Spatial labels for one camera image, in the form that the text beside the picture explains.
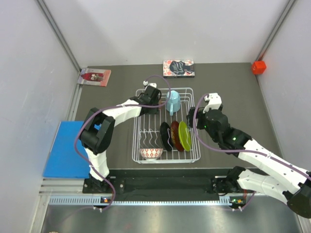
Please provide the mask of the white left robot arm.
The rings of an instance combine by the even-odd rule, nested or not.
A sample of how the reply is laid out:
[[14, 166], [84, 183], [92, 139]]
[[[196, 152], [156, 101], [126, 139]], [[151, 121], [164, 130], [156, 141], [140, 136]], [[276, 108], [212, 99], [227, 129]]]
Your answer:
[[88, 119], [99, 109], [92, 108], [89, 111], [85, 119], [86, 127], [79, 139], [92, 163], [87, 179], [90, 187], [102, 193], [110, 188], [106, 150], [111, 143], [114, 127], [131, 118], [157, 113], [160, 97], [161, 91], [157, 89], [156, 83], [151, 83], [138, 96], [131, 97], [115, 108], [99, 112], [91, 121]]

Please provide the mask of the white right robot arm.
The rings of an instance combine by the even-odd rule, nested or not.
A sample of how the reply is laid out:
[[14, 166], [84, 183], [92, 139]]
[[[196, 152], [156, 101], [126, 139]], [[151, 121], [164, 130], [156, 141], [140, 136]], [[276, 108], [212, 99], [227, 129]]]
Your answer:
[[222, 107], [192, 107], [187, 121], [194, 133], [205, 130], [218, 145], [213, 151], [231, 154], [261, 171], [259, 175], [243, 167], [235, 167], [227, 175], [230, 191], [252, 190], [286, 204], [297, 215], [311, 217], [311, 173], [267, 150], [242, 130], [232, 127]]

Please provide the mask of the light blue mug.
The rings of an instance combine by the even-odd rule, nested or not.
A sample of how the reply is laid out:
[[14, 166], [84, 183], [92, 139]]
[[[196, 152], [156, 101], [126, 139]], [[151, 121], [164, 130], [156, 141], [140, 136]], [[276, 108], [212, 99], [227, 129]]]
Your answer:
[[170, 116], [173, 116], [174, 113], [178, 112], [181, 108], [180, 95], [177, 91], [172, 90], [166, 95], [166, 110], [169, 112]]

